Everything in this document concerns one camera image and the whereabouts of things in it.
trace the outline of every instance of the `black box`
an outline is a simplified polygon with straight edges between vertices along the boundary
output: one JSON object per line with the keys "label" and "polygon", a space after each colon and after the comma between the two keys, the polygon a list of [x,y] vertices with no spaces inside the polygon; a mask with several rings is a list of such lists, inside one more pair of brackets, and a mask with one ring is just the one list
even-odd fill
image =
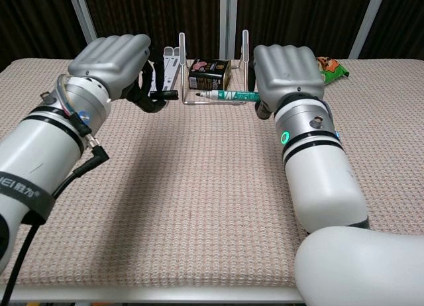
{"label": "black box", "polygon": [[188,72],[190,89],[226,89],[231,78],[231,61],[195,59]]}

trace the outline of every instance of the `green marker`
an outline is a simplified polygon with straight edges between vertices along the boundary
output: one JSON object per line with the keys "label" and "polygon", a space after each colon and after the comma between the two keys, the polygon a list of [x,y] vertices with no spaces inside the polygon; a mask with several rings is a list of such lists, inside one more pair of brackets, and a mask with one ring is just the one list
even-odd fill
{"label": "green marker", "polygon": [[196,93],[197,96],[207,99],[218,99],[226,101],[257,102],[260,100],[258,92],[223,91],[222,89]]}

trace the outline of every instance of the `chip bag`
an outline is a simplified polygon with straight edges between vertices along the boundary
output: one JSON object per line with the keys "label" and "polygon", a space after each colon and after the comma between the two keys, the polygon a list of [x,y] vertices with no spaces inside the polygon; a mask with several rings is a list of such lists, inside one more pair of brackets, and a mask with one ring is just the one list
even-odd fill
{"label": "chip bag", "polygon": [[349,71],[345,69],[337,60],[325,56],[317,58],[319,71],[323,76],[324,84],[328,84],[342,76],[349,76]]}

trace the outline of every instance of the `green led ring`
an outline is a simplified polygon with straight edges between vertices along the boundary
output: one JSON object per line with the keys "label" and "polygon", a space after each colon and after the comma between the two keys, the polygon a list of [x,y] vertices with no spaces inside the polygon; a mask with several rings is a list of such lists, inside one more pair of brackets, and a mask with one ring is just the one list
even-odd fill
{"label": "green led ring", "polygon": [[288,131],[285,131],[281,134],[281,143],[283,145],[287,144],[289,139],[290,139],[290,133]]}

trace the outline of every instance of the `dark curtain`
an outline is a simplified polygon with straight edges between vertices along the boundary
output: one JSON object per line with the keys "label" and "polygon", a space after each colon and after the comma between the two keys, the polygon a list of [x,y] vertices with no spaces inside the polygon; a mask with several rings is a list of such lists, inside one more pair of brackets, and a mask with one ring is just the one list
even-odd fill
{"label": "dark curtain", "polygon": [[383,0],[359,58],[424,60],[424,0]]}
{"label": "dark curtain", "polygon": [[347,58],[369,0],[238,0],[236,58],[241,32],[259,44],[308,46],[316,56]]}
{"label": "dark curtain", "polygon": [[162,51],[185,33],[188,58],[219,55],[219,0],[86,0],[98,36],[145,33]]}
{"label": "dark curtain", "polygon": [[0,71],[20,58],[74,58],[86,45],[71,0],[0,0]]}

